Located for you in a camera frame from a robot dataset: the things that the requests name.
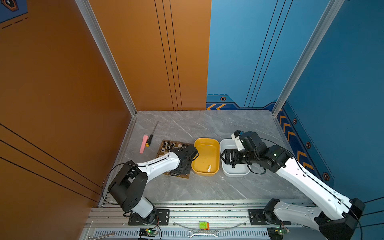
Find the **yellow plastic tray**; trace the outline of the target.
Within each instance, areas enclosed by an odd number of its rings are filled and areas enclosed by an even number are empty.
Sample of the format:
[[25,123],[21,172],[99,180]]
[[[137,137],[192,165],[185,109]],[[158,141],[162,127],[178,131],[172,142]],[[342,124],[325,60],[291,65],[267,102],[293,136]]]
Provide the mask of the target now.
[[[194,146],[199,156],[192,162],[192,169],[199,176],[212,177],[220,169],[220,144],[215,139],[199,138]],[[208,166],[211,165],[211,172],[208,173]]]

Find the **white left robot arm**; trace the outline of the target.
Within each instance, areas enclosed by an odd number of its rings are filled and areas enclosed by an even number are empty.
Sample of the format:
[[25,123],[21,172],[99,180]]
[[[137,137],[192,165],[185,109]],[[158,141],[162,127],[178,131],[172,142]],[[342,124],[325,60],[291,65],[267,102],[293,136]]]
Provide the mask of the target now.
[[157,209],[143,197],[147,183],[166,172],[180,175],[198,156],[198,150],[189,145],[167,150],[165,155],[147,162],[136,164],[129,161],[111,181],[108,192],[125,213],[136,213],[150,224],[157,218]]

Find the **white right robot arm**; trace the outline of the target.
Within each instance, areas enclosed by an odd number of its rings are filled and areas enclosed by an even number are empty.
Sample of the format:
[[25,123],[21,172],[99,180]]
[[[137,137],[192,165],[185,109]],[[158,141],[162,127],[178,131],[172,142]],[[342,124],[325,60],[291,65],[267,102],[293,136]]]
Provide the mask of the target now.
[[291,222],[319,231],[328,240],[350,240],[365,204],[349,199],[325,184],[301,165],[287,149],[277,144],[268,147],[256,132],[235,131],[222,141],[220,159],[225,165],[259,165],[290,182],[314,203],[314,207],[297,206],[271,199],[263,209],[262,220],[269,225]]

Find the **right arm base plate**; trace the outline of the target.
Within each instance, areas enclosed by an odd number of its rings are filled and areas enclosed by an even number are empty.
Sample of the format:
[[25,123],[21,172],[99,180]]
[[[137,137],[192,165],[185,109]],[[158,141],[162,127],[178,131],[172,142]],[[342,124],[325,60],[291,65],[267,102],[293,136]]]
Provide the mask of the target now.
[[248,210],[249,220],[252,226],[256,225],[291,225],[290,221],[281,221],[279,220],[274,213],[265,212],[262,209],[250,209]]

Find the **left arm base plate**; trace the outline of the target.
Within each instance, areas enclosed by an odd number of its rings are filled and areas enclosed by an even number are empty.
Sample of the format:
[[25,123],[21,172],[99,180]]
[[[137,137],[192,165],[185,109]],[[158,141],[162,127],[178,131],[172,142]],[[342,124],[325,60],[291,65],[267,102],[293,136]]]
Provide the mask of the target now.
[[170,220],[169,209],[154,209],[147,217],[143,218],[138,213],[130,212],[129,226],[167,226]]

